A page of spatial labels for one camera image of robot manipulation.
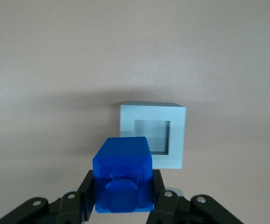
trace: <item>blue plastic block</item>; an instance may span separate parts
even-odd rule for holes
[[[109,138],[92,160],[99,213],[152,211],[152,157],[145,137]]]
[[[124,102],[121,137],[145,136],[153,168],[182,168],[186,108],[175,103]]]

